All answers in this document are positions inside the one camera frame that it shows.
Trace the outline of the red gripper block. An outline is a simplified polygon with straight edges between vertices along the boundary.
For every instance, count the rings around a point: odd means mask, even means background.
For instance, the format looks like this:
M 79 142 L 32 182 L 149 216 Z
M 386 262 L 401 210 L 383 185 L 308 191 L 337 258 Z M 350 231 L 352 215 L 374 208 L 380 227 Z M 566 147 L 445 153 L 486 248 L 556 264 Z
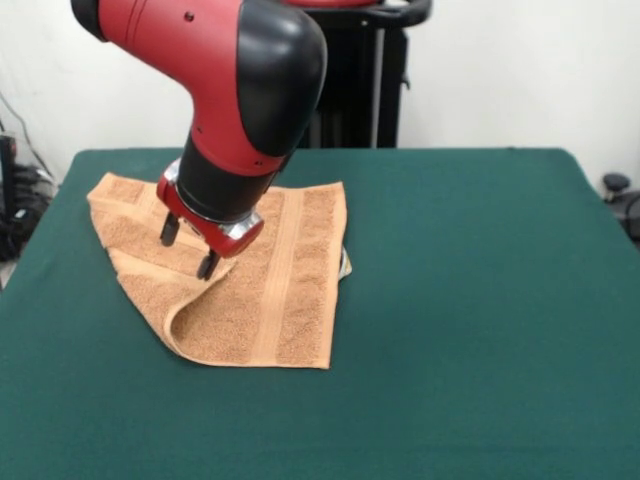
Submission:
M 160 241 L 164 247 L 171 247 L 179 232 L 180 221 L 183 220 L 211 249 L 202 259 L 196 274 L 199 280 L 210 280 L 220 257 L 235 257 L 246 249 L 261 233 L 264 220 L 255 209 L 250 210 L 244 218 L 231 223 L 212 220 L 195 213 L 178 193 L 180 163 L 180 158 L 170 163 L 156 185 L 156 195 L 168 209 Z

